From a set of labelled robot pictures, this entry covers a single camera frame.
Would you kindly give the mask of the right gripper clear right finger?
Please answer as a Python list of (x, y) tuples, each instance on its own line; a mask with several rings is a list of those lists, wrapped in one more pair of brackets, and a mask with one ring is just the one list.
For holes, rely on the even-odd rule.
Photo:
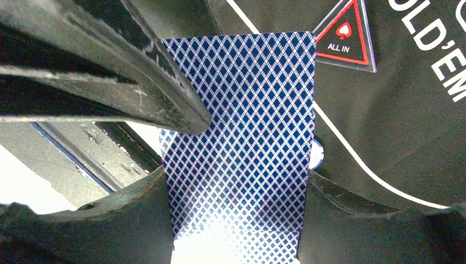
[(300, 263), (465, 263), (465, 204), (398, 210), (311, 171)]

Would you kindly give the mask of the blue playing card deck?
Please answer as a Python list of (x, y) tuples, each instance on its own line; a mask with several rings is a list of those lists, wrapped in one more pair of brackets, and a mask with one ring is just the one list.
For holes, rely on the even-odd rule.
[(171, 38), (209, 110), (199, 135), (165, 132), (175, 241), (225, 238), (234, 263), (293, 263), (314, 137), (312, 32)]

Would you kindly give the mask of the right gripper clear left finger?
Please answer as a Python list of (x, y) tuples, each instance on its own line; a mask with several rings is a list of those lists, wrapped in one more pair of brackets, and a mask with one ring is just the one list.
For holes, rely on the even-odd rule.
[(161, 167), (76, 211), (1, 206), (1, 263), (170, 263), (173, 245)]

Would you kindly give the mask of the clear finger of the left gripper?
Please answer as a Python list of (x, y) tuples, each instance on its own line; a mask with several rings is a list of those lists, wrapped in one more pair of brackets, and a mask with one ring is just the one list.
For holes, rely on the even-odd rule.
[(212, 118), (131, 1), (1, 1), (1, 121), (197, 135)]

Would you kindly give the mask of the white blue chip front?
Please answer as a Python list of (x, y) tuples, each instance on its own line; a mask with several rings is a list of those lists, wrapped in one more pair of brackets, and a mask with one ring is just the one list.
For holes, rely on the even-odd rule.
[(309, 169), (318, 168), (324, 159), (324, 148), (322, 144), (317, 140), (312, 140), (312, 148), (309, 157)]

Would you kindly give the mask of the triangular all-in marker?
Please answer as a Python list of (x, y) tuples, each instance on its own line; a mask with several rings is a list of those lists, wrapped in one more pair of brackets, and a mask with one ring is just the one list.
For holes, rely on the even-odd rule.
[(364, 1), (339, 1), (313, 32), (317, 37), (317, 62), (376, 72)]

